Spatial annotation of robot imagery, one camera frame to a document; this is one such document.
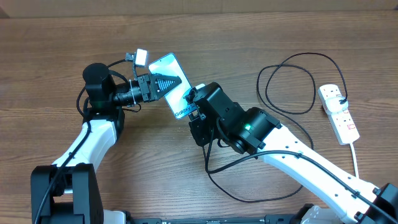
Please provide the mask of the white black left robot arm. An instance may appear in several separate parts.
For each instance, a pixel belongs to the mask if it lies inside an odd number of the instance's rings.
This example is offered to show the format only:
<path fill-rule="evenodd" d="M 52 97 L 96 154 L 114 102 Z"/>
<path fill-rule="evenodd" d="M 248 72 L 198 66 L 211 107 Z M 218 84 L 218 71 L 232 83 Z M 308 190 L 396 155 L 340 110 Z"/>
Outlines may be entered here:
<path fill-rule="evenodd" d="M 158 73 L 128 80 L 103 63 L 87 66 L 83 79 L 88 97 L 78 107 L 81 133 L 61 157 L 31 173 L 32 223 L 132 223 L 129 212 L 103 208 L 96 170 L 118 141 L 125 112 L 159 100 L 182 82 Z"/>

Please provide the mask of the blue Galaxy smartphone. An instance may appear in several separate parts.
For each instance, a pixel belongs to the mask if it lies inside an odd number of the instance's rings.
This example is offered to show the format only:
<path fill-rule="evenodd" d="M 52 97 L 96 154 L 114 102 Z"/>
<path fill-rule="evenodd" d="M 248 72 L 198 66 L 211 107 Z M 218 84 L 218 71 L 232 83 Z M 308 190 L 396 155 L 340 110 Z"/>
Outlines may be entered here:
<path fill-rule="evenodd" d="M 164 98 L 176 119 L 182 119 L 197 109 L 197 106 L 194 103 L 189 103 L 185 99 L 185 96 L 189 94 L 192 86 L 175 54 L 169 53 L 161 57 L 149 64 L 148 69 L 152 74 L 179 77 L 179 79 L 181 79 L 181 83 L 164 95 Z"/>

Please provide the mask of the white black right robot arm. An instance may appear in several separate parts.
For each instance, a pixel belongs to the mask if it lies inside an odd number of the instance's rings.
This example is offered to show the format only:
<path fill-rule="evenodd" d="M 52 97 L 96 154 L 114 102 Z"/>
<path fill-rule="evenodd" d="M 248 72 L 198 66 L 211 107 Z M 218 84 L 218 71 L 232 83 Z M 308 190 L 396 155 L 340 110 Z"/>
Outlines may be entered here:
<path fill-rule="evenodd" d="M 262 159 L 311 191 L 343 223 L 397 223 L 397 187 L 379 188 L 340 169 L 266 111 L 242 109 L 216 82 L 188 90 L 185 99 L 197 106 L 189 125 L 199 146 L 211 147 L 220 139 L 248 154 L 241 162 Z"/>

